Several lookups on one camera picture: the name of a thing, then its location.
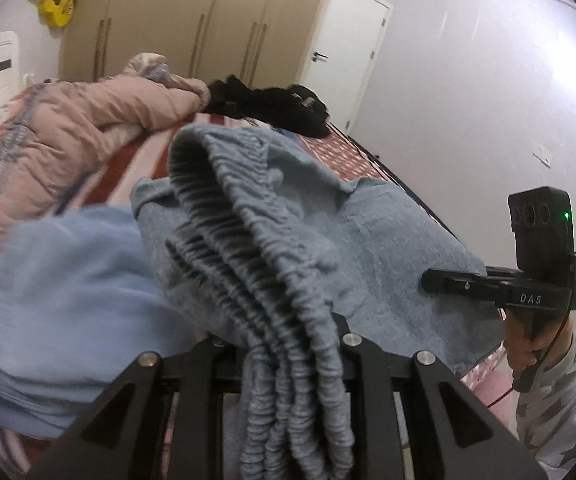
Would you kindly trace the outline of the person's right hand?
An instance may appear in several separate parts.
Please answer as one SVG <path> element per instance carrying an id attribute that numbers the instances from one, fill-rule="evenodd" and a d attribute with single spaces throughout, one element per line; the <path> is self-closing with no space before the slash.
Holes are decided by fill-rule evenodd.
<path id="1" fill-rule="evenodd" d="M 558 364 L 568 353 L 573 340 L 573 318 L 566 318 L 565 324 L 556 318 L 551 320 L 538 333 L 538 336 L 530 337 L 524 333 L 524 325 L 520 318 L 508 311 L 505 320 L 504 346 L 507 352 L 507 360 L 510 368 L 517 372 L 523 372 L 527 367 L 538 362 L 536 352 L 545 351 L 550 344 L 554 344 L 550 352 L 545 354 L 542 367 L 546 370 Z"/>

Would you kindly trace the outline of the right forearm star-print sleeve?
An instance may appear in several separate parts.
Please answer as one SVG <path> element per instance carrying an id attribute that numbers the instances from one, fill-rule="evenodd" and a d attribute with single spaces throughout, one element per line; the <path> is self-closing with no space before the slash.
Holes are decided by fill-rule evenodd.
<path id="1" fill-rule="evenodd" d="M 550 479 L 562 479 L 576 465 L 576 334 L 562 360 L 541 370 L 516 409 L 520 442 Z"/>

